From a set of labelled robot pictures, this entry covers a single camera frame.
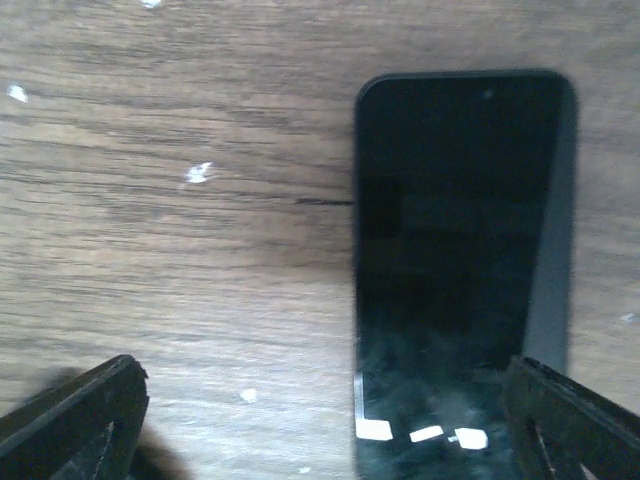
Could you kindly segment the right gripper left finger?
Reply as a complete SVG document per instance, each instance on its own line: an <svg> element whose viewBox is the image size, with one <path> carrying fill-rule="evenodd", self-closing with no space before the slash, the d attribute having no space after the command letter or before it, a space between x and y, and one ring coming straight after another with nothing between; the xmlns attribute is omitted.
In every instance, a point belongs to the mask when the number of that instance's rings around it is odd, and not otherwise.
<svg viewBox="0 0 640 480"><path fill-rule="evenodd" d="M130 355L43 391L1 418L3 479L124 479L149 396Z"/></svg>

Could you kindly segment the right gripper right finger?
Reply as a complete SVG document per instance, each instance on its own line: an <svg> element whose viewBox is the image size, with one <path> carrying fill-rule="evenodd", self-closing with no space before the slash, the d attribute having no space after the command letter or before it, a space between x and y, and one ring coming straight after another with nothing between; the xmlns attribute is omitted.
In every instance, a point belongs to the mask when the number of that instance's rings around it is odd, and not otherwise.
<svg viewBox="0 0 640 480"><path fill-rule="evenodd" d="M504 375L504 412L525 479L637 479L639 417L527 357Z"/></svg>

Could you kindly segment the black smartphone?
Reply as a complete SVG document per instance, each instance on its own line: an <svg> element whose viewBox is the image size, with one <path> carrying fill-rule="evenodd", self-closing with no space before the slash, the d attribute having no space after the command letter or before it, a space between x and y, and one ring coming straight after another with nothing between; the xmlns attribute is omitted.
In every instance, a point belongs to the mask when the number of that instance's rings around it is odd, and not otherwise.
<svg viewBox="0 0 640 480"><path fill-rule="evenodd" d="M395 73L354 109L362 479L518 479L516 356L564 370L578 102L549 69Z"/></svg>

